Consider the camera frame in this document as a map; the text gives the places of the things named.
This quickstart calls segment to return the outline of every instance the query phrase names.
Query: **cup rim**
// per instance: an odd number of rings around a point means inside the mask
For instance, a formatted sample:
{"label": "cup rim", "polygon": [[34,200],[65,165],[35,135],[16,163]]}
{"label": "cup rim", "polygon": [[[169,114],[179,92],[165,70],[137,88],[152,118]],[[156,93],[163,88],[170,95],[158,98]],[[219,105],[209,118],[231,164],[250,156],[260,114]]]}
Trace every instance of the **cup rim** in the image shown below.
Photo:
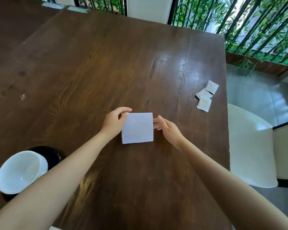
{"label": "cup rim", "polygon": [[[39,154],[36,153],[36,152],[34,152],[34,151],[25,150],[25,151],[18,152],[18,153],[16,153],[16,154],[12,155],[11,157],[9,157],[9,158],[1,165],[1,167],[0,167],[0,174],[1,174],[2,171],[3,171],[4,165],[5,165],[9,160],[11,160],[12,158],[16,157],[16,156],[19,155],[19,154],[28,153],[28,152],[29,152],[29,153],[32,153],[32,154],[35,154],[35,155],[37,154],[37,156],[38,156],[38,158],[39,158]],[[38,171],[40,170],[40,168],[41,168],[41,161],[40,161],[40,158],[39,158],[39,160],[38,160]],[[13,191],[13,192],[8,192],[8,191],[4,190],[4,189],[2,188],[2,186],[0,185],[0,192],[2,192],[2,193],[4,193],[4,194],[18,194],[18,193],[22,192],[23,190],[24,190],[24,189],[19,189],[19,190],[15,190],[15,191]]]}

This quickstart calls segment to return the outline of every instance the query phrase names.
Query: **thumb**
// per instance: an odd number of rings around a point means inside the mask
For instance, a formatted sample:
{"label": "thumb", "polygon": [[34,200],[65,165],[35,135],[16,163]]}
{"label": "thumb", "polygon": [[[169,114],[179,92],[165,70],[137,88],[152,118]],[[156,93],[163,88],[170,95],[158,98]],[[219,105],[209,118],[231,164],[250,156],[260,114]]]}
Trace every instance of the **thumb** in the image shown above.
{"label": "thumb", "polygon": [[167,124],[165,123],[165,121],[164,121],[164,119],[161,117],[161,115],[158,115],[158,120],[159,120],[159,124],[160,124],[160,127],[162,128],[162,129],[167,129],[167,128],[169,128],[168,126],[167,126]]}
{"label": "thumb", "polygon": [[123,113],[122,116],[121,116],[121,118],[120,118],[119,120],[125,122],[126,119],[127,119],[127,117],[128,117],[128,115],[129,115],[129,112],[125,112],[125,113]]}

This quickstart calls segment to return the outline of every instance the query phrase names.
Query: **tile floor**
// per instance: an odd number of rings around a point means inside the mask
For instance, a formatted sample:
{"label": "tile floor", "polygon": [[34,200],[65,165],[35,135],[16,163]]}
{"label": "tile floor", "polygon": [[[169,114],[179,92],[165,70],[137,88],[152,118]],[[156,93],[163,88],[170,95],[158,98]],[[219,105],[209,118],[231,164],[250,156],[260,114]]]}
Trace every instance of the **tile floor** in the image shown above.
{"label": "tile floor", "polygon": [[[272,126],[288,122],[288,84],[257,71],[245,78],[243,71],[235,68],[226,65],[228,103],[256,114]],[[288,188],[253,188],[288,217]]]}
{"label": "tile floor", "polygon": [[234,65],[227,69],[227,101],[263,118],[272,126],[288,122],[288,84],[277,76],[253,71],[244,77]]}

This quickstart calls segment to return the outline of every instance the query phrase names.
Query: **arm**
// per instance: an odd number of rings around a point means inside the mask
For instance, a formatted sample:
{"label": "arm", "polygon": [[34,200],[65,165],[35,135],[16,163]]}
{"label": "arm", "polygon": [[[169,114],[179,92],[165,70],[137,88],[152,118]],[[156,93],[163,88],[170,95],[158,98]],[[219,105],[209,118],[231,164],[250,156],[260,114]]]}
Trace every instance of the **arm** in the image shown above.
{"label": "arm", "polygon": [[288,218],[279,209],[194,146],[174,123],[158,116],[154,128],[183,153],[237,230],[288,230]]}
{"label": "arm", "polygon": [[[0,229],[48,230],[63,210],[101,149],[122,130],[132,109],[107,114],[101,131],[53,167],[0,210]],[[119,114],[126,112],[119,119]]]}

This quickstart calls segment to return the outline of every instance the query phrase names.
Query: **white cup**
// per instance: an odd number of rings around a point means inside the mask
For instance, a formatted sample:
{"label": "white cup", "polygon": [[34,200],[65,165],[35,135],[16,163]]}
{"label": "white cup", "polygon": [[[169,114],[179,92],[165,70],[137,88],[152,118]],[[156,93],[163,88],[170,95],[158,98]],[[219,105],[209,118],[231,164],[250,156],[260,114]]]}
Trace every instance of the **white cup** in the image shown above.
{"label": "white cup", "polygon": [[5,194],[22,192],[48,170],[46,159],[33,151],[11,156],[0,168],[0,191]]}

